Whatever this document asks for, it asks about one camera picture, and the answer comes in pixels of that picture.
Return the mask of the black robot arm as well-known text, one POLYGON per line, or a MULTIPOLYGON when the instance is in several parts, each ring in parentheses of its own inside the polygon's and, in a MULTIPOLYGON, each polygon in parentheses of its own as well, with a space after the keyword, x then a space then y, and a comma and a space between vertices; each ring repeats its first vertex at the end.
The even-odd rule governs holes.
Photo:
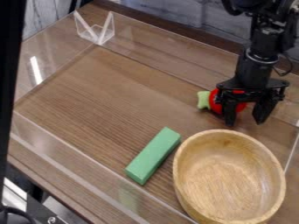
POLYGON ((250 45, 238 56, 234 77, 218 84, 217 103, 229 126, 235 124, 238 105, 255 104, 253 116, 265 123, 286 98, 290 82, 274 79, 281 56, 296 47, 299 0, 221 0, 227 13, 251 17, 250 45))

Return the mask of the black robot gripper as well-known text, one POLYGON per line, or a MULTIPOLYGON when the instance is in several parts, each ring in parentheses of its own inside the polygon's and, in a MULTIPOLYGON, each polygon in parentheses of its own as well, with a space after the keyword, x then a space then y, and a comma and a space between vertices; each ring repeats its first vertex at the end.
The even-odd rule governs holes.
POLYGON ((246 49, 238 57, 234 77, 218 84, 215 102, 223 106, 226 125, 233 127, 237 120, 237 107, 254 102, 253 116, 257 124, 270 117, 277 104, 286 97, 290 82, 272 77, 278 57, 261 58, 246 49))

